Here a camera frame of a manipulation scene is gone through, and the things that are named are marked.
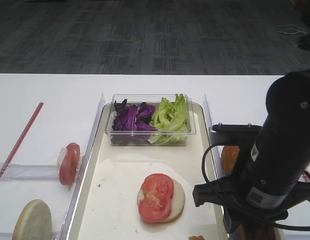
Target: plastic guide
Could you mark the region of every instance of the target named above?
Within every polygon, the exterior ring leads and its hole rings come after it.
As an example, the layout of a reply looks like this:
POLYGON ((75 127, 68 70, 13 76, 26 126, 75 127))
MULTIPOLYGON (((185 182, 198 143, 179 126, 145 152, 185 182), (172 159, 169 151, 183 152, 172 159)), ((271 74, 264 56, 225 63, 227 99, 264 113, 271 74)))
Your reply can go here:
MULTIPOLYGON (((71 225, 71 218, 75 211, 77 198, 81 191, 82 181, 86 172, 88 162, 90 160, 90 155, 92 147, 97 134, 99 121, 102 114, 102 109, 105 105, 104 94, 102 93, 98 109, 96 112, 95 121, 92 127, 92 132, 89 137, 85 155, 83 156, 82 163, 78 166, 78 175, 75 185, 75 189, 70 201, 70 205, 67 211, 65 225, 61 226, 59 232, 52 233, 52 240, 66 239, 69 227, 71 225)), ((33 180, 33 181, 51 181, 59 180, 59 168, 56 165, 20 165, 13 163, 1 163, 0 164, 0 181, 23 181, 23 180, 33 180)), ((11 240, 13 236, 12 232, 0 232, 0 240, 11 240)))
MULTIPOLYGON (((206 124, 208 127, 208 140, 209 140, 209 128, 213 126, 213 121, 212 121, 211 116, 210 116, 210 107, 209 107, 206 95, 204 96, 203 106, 204 106, 206 124)), ((213 163, 214 163, 214 167, 215 167, 216 178, 219 179, 219 178, 224 176, 224 173, 223 173, 223 170, 222 170, 221 164, 220 164, 220 157, 219 157, 218 148, 214 147, 211 150, 211 154, 212 154, 213 163)))

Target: white tray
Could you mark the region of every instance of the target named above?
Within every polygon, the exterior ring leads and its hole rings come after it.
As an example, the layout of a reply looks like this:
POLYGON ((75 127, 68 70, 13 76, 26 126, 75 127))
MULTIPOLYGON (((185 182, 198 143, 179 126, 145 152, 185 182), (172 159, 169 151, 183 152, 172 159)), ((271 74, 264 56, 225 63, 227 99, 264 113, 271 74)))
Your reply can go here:
MULTIPOLYGON (((104 134, 106 105, 77 202, 69 239, 188 239, 226 240, 220 206, 195 207, 192 191, 204 183, 201 158, 208 147, 203 110, 193 103, 197 134, 187 146, 110 146, 104 134), (144 178, 164 173, 178 180, 186 194, 182 216, 172 223, 146 224, 140 220, 137 193, 144 178)), ((209 178, 215 179, 211 155, 206 160, 209 178)))

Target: clear plastic container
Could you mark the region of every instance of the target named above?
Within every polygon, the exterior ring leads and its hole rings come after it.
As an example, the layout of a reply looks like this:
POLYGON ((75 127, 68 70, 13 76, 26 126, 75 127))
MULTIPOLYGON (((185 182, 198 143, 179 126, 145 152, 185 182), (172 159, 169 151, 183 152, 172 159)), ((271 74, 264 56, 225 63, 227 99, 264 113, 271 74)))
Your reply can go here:
POLYGON ((128 105, 140 105, 142 102, 153 105, 156 110, 162 98, 167 98, 170 102, 174 102, 176 94, 116 94, 113 96, 109 116, 106 123, 105 133, 108 136, 111 145, 115 146, 185 146, 189 135, 196 134, 196 127, 194 122, 194 114, 191 104, 191 99, 184 95, 186 99, 188 116, 186 118, 187 130, 185 131, 114 131, 113 122, 116 116, 114 103, 121 103, 127 99, 128 105), (149 142, 150 137, 157 137, 158 141, 149 142))

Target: bottom bun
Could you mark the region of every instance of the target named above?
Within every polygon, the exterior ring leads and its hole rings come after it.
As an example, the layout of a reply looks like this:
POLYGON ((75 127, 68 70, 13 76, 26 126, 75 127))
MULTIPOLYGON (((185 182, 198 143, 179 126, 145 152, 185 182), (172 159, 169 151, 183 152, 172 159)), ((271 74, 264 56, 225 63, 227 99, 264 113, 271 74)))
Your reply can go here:
MULTIPOLYGON (((171 200, 171 212, 170 215, 163 221, 160 221, 159 223, 169 223, 177 219, 183 212, 184 206, 185 206, 185 191, 182 187, 182 185, 177 182, 175 179, 173 179, 174 182, 174 195, 171 200)), ((145 194, 140 188, 138 195, 137 195, 137 204, 144 199, 145 194)))

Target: white table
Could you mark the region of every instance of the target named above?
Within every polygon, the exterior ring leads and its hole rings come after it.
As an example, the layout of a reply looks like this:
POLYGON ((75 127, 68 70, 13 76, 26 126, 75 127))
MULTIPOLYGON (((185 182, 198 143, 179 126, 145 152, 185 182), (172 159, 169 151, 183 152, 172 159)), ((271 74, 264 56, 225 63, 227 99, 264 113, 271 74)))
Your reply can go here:
MULTIPOLYGON (((48 146, 40 134, 52 132, 55 146, 78 139, 86 144, 102 92, 106 103, 113 94, 185 93, 202 105, 209 101, 213 123, 262 125, 266 116, 265 96, 281 76, 248 75, 72 75, 0 74, 0 163, 4 162, 39 102, 44 106, 13 159, 13 163, 43 161, 48 146)), ((285 224, 310 225, 308 217, 293 211, 285 224)))

